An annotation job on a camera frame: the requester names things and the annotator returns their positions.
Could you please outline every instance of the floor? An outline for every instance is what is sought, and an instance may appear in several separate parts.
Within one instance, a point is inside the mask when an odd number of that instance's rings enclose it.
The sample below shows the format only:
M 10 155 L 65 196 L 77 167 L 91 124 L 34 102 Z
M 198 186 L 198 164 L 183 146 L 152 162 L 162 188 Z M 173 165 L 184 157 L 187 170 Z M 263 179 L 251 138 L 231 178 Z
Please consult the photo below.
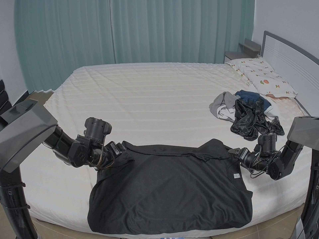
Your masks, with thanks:
M 39 103 L 44 104 L 51 95 L 52 92 L 34 92 L 28 98 L 37 100 Z M 289 239 L 296 224 L 297 218 L 302 212 L 302 209 L 303 205 L 271 220 L 239 230 L 237 232 L 214 236 L 212 239 Z M 112 238 L 74 231 L 58 225 L 41 222 L 34 218 L 32 220 L 43 239 Z M 15 238 L 14 232 L 5 216 L 2 207 L 0 207 L 0 235 L 2 239 Z

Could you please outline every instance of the white bed sheet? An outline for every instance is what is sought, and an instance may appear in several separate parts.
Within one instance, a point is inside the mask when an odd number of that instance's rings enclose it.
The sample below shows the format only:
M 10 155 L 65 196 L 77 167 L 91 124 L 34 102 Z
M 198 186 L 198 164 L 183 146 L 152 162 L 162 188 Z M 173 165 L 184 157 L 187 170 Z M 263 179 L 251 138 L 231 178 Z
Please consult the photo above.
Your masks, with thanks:
M 227 64 L 134 63 L 81 67 L 59 87 L 45 107 L 71 137 L 83 134 L 88 117 L 111 123 L 106 142 L 126 140 L 134 145 L 169 144 L 198 147 L 212 138 L 231 147 L 253 149 L 230 132 L 231 123 L 219 120 L 209 104 L 223 91 L 247 90 L 248 83 Z M 303 115 L 288 98 L 276 99 L 280 122 L 287 134 L 293 118 Z M 277 149 L 286 142 L 278 136 Z M 311 153 L 304 148 L 293 173 L 279 181 L 268 175 L 250 179 L 253 218 L 245 227 L 300 206 L 306 197 Z M 87 223 L 89 196 L 96 182 L 93 168 L 73 168 L 39 146 L 21 165 L 25 195 L 33 217 L 70 229 L 92 231 Z M 207 237 L 238 230 L 188 231 L 161 235 L 121 235 L 125 238 Z

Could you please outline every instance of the pillow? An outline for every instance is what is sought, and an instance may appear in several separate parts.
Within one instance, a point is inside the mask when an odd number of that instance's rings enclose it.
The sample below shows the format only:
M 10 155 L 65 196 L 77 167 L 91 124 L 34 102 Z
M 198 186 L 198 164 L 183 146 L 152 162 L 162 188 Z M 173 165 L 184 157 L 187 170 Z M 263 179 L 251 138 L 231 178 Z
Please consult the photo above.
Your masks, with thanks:
M 297 92 L 289 83 L 263 59 L 242 58 L 226 62 L 250 84 L 253 84 L 257 91 L 263 95 L 273 95 L 276 98 L 295 98 Z

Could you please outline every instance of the curtain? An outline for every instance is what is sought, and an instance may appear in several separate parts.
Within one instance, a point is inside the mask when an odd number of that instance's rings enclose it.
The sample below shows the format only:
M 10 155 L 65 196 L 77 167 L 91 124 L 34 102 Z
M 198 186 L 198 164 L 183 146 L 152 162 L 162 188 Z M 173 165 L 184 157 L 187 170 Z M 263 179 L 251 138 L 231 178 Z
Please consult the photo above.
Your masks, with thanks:
M 30 93 L 57 89 L 81 66 L 115 63 L 110 0 L 16 0 L 15 34 Z
M 255 0 L 16 0 L 29 92 L 57 89 L 81 66 L 223 63 L 251 39 Z
M 223 63 L 251 39 L 255 0 L 111 0 L 117 63 Z

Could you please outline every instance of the black satin garment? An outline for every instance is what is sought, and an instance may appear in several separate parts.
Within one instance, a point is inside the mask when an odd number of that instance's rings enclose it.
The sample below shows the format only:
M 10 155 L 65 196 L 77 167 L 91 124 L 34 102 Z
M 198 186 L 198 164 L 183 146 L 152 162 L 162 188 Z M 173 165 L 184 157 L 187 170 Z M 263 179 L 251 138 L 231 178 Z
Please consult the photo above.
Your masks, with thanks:
M 258 98 L 255 104 L 248 104 L 242 99 L 237 99 L 235 101 L 235 110 L 235 122 L 230 127 L 230 131 L 243 136 L 245 140 L 256 140 L 258 132 L 261 134 L 285 134 L 278 117 L 272 122 L 266 121 L 264 101 L 261 98 Z
M 251 221 L 252 192 L 221 141 L 199 148 L 123 145 L 128 151 L 114 167 L 98 172 L 89 201 L 92 231 L 158 235 Z

